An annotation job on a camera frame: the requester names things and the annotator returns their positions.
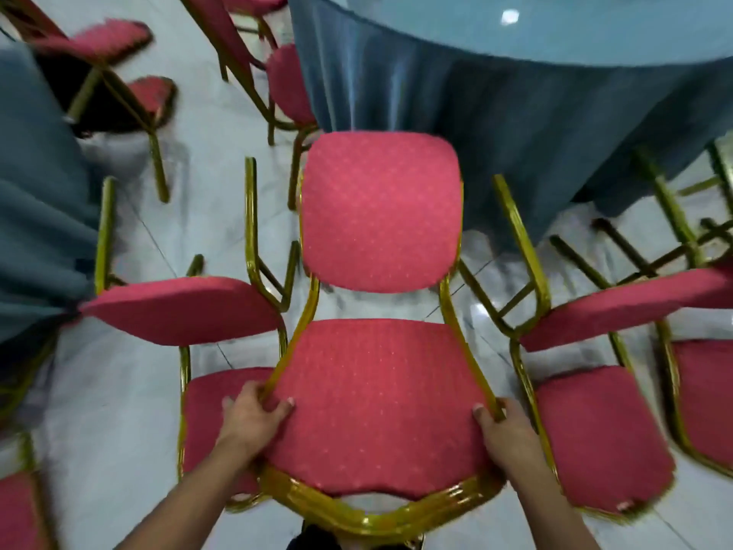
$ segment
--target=white tile floor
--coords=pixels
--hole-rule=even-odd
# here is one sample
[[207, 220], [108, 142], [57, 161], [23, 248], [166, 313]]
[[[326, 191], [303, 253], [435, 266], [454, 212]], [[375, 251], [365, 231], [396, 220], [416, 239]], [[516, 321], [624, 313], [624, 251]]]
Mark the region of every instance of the white tile floor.
[[[155, 194], [147, 140], [141, 135], [97, 138], [90, 152], [119, 179], [115, 273], [129, 282], [172, 278], [185, 273], [196, 253], [206, 257], [206, 272], [246, 279], [243, 241], [244, 159], [257, 158], [260, 199], [260, 253], [273, 272], [284, 276], [297, 221], [286, 209], [292, 136], [277, 133], [266, 142], [265, 122], [235, 83], [219, 78], [213, 49], [179, 0], [35, 0], [67, 32], [104, 17], [146, 22], [155, 44], [118, 70], [124, 78], [162, 74], [174, 79], [180, 96], [175, 118], [160, 133], [171, 201]], [[287, 15], [274, 19], [287, 35]], [[676, 186], [711, 175], [704, 158]], [[687, 198], [691, 218], [725, 218], [717, 193]], [[608, 277], [633, 268], [602, 236], [590, 231], [590, 207], [565, 212], [553, 228], [591, 259]], [[651, 199], [642, 200], [618, 221], [647, 257], [674, 245], [663, 216]], [[553, 286], [554, 302], [588, 293], [582, 275], [557, 258], [546, 244], [538, 249]], [[463, 256], [495, 302], [504, 302], [523, 285], [523, 266], [515, 258], [491, 260], [481, 235], [468, 234]], [[305, 301], [306, 282], [298, 277], [291, 311], [292, 331]], [[490, 383], [500, 395], [518, 395], [506, 340], [488, 320], [463, 282], [454, 281], [454, 302], [466, 336]], [[316, 318], [404, 317], [441, 320], [435, 294], [364, 295], [335, 290], [322, 296]], [[521, 305], [511, 314], [531, 312]], [[625, 333], [650, 406], [659, 409], [650, 332]], [[197, 348], [194, 374], [274, 364], [274, 336]], [[545, 351], [528, 359], [534, 375], [573, 367], [579, 361], [609, 362], [604, 341]], [[48, 470], [53, 511], [62, 548], [112, 548], [175, 482], [178, 434], [178, 352], [161, 348], [102, 323], [86, 320], [64, 332], [47, 397], [45, 419], [37, 432]], [[730, 548], [733, 485], [675, 453], [676, 488], [654, 513], [626, 527], [588, 519], [603, 548]], [[240, 515], [224, 515], [206, 548], [282, 550], [300, 528], [300, 519], [276, 503]], [[430, 534], [426, 549], [533, 548], [516, 495], [505, 490], [496, 500]]]

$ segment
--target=person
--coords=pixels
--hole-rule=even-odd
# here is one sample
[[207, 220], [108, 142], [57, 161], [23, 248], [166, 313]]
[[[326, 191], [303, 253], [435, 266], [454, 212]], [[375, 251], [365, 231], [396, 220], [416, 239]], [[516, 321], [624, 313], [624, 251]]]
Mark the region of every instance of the person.
[[[225, 398], [224, 422], [212, 452], [187, 474], [115, 550], [200, 550], [232, 494], [234, 483], [277, 434], [295, 402], [264, 411], [261, 385], [248, 382], [233, 402]], [[539, 437], [521, 405], [500, 399], [506, 419], [495, 422], [485, 407], [473, 409], [491, 459], [517, 491], [538, 550], [600, 550], [547, 467]], [[333, 535], [309, 527], [288, 548], [326, 550]]]

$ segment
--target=hand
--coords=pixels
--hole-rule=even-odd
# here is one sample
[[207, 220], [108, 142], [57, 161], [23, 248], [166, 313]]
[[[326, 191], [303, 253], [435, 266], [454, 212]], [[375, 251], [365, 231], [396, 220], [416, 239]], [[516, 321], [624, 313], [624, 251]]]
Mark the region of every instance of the hand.
[[232, 447], [243, 459], [251, 460], [275, 437], [280, 423], [295, 405], [292, 397], [281, 401], [272, 413], [265, 411], [257, 397], [259, 382], [247, 382], [236, 401], [225, 397], [221, 401], [224, 423], [216, 446]]
[[527, 415], [517, 400], [498, 399], [507, 418], [497, 422], [486, 407], [473, 408], [473, 416], [481, 426], [484, 445], [489, 457], [496, 463], [510, 481], [536, 472], [550, 472], [545, 454]]

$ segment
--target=forearm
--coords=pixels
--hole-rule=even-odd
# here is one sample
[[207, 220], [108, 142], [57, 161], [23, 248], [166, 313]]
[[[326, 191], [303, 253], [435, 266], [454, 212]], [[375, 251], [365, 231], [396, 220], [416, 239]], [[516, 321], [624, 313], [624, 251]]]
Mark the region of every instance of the forearm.
[[116, 550], [200, 550], [249, 461], [216, 446]]
[[600, 550], [549, 469], [512, 479], [537, 550]]

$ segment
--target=tabletop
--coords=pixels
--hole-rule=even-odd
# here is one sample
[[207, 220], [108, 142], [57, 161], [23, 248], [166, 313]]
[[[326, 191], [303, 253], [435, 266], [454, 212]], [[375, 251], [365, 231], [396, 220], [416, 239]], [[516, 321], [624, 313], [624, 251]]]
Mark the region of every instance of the tabletop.
[[733, 0], [330, 0], [353, 14], [481, 55], [586, 66], [733, 56]]

